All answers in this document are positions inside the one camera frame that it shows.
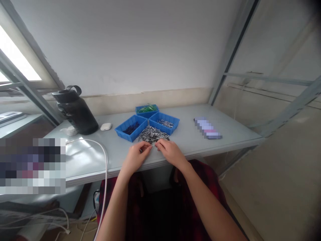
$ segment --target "black water bottle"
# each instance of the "black water bottle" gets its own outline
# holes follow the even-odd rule
[[[53,92],[57,107],[71,125],[82,135],[89,135],[98,130],[98,123],[88,108],[86,102],[80,98],[81,88],[77,85],[67,86],[64,90]]]

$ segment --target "window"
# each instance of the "window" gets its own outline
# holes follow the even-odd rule
[[[1,4],[0,49],[35,88],[58,87]],[[6,82],[10,81],[0,72],[0,84]]]

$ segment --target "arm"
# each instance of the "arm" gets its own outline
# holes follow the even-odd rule
[[[103,217],[97,241],[125,240],[128,183],[130,177],[142,165],[152,146],[139,142],[129,148],[128,155],[121,167],[106,213]]]
[[[185,156],[172,142],[160,139],[155,146],[169,163],[184,175],[203,225],[212,240],[238,240],[246,238],[214,194],[203,183]]]

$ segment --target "pile of metal pins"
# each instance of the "pile of metal pins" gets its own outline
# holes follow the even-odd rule
[[[159,120],[159,121],[157,121],[157,122],[158,122],[159,124],[162,124],[163,126],[168,127],[168,128],[172,128],[172,127],[174,126],[173,123],[167,122],[167,121],[165,121],[165,120],[163,120],[163,119],[161,119],[161,120]]]
[[[139,127],[138,122],[136,122],[134,125],[129,126],[126,130],[123,131],[123,133],[126,133],[127,135],[130,135],[134,132],[134,130],[137,129],[137,127]]]
[[[170,140],[168,137],[169,135],[167,135],[164,132],[161,132],[159,129],[152,126],[147,126],[136,139],[138,139],[138,141],[142,140],[152,144],[153,142],[156,142],[158,139],[161,138]]]

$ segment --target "cable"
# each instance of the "cable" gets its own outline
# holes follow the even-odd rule
[[[39,224],[50,224],[50,225],[55,225],[57,227],[60,227],[62,228],[66,234],[70,234],[70,231],[68,229],[66,229],[64,226],[61,226],[59,224],[56,224],[56,223],[49,223],[49,222],[45,222],[45,223],[37,223],[37,224],[31,224],[31,225],[24,225],[24,226],[16,226],[16,227],[0,227],[0,229],[16,229],[16,228],[24,228],[24,227],[31,227],[31,226],[34,226],[34,225],[39,225]]]
[[[59,235],[60,235],[61,233],[62,233],[62,232],[59,232],[59,233],[58,233],[58,235],[57,235],[57,237],[56,237],[55,241],[57,241],[57,240],[58,240],[58,237],[59,237]]]
[[[85,228],[84,228],[83,234],[81,235],[80,241],[82,241],[83,236],[84,236],[84,234],[85,234],[85,230],[86,230],[86,228],[87,228],[87,226],[88,226],[88,223],[89,223],[91,217],[93,216],[93,214],[95,213],[95,211],[96,211],[96,209],[93,211],[93,213],[91,214],[90,218],[88,219],[88,221],[87,221],[87,223],[86,223],[86,226],[85,226]]]
[[[94,141],[94,140],[90,140],[90,139],[77,139],[77,140],[72,140],[72,141],[67,141],[66,142],[66,145],[69,145],[71,144],[72,142],[75,142],[75,141],[92,141],[92,142],[95,142],[96,144],[98,144],[101,149],[103,150],[104,152],[104,155],[105,155],[105,162],[106,162],[106,175],[105,175],[105,191],[104,191],[104,201],[103,201],[103,206],[102,206],[102,216],[100,218],[100,221],[99,221],[99,225],[98,225],[98,228],[97,228],[97,233],[96,233],[96,236],[94,238],[94,241],[96,240],[97,238],[97,235],[98,235],[98,232],[99,232],[99,229],[100,229],[100,226],[101,226],[101,222],[103,220],[103,214],[104,214],[104,210],[105,210],[105,203],[106,203],[106,191],[107,191],[107,172],[108,172],[108,156],[105,152],[105,149],[104,147],[97,141]]]
[[[30,218],[30,217],[32,217],[32,216],[37,216],[37,215],[49,213],[49,212],[52,212],[52,211],[54,211],[54,210],[60,210],[60,211],[62,211],[62,212],[64,213],[64,215],[66,216],[66,219],[67,219],[67,229],[66,229],[65,227],[59,225],[59,224],[56,224],[56,223],[50,223],[50,224],[56,225],[56,226],[59,226],[59,227],[63,228],[63,229],[66,231],[66,233],[69,234],[69,233],[70,233],[70,231],[69,231],[69,218],[68,218],[68,215],[67,215],[66,211],[63,210],[62,208],[56,208],[56,209],[52,209],[52,210],[45,211],[45,212],[42,212],[42,213],[32,214],[32,215],[29,215],[29,216],[27,216],[27,217],[18,219],[18,220],[16,220],[16,221],[13,221],[13,222],[10,222],[10,223],[7,223],[7,224],[1,224],[1,225],[0,225],[0,229],[14,229],[14,228],[18,228],[18,227],[6,227],[6,226],[9,226],[9,225],[11,225],[11,224],[13,224],[13,223],[16,223],[16,222],[19,222],[19,221],[28,219],[28,218]]]

